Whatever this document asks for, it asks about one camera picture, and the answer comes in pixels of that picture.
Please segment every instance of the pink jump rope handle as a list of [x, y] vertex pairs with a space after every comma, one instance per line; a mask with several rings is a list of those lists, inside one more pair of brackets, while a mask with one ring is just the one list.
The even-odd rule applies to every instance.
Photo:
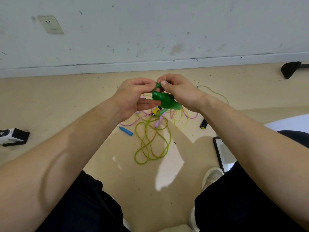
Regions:
[[[141, 98], [144, 98], [143, 96], [141, 96]], [[136, 113], [139, 113], [139, 111], [137, 111]]]
[[[162, 114], [162, 116], [160, 116], [160, 122], [163, 119], [164, 115], [165, 115], [165, 112]], [[155, 123], [154, 127], [157, 128], [158, 126], [159, 126], [159, 121]]]

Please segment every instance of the floor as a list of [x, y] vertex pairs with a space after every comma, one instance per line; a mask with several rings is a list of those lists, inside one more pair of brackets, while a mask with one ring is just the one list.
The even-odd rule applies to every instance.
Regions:
[[[31, 132], [26, 145], [0, 147], [0, 164], [60, 131], [110, 97], [122, 81], [134, 77], [156, 80], [165, 73], [183, 74], [197, 86], [207, 85], [222, 93], [232, 107], [261, 123], [309, 113], [308, 71], [299, 70], [285, 80], [281, 66], [276, 63], [0, 79], [0, 129]], [[127, 122], [135, 119], [133, 115]], [[202, 119], [199, 115], [189, 120], [183, 129], [169, 122], [172, 142], [167, 156], [145, 165], [134, 162], [134, 153], [140, 147], [137, 136], [115, 129], [85, 166], [84, 170], [102, 181], [104, 191], [122, 206], [135, 232], [154, 232], [187, 223], [203, 175], [210, 167], [218, 166], [212, 143], [216, 134], [210, 126], [206, 130], [199, 128]], [[156, 140], [155, 149], [159, 152], [163, 145], [162, 140]]]

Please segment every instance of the wall socket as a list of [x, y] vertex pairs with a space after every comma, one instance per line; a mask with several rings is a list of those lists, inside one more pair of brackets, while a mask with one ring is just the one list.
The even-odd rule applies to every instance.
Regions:
[[53, 15], [38, 15], [38, 19], [49, 34], [63, 34], [63, 31]]

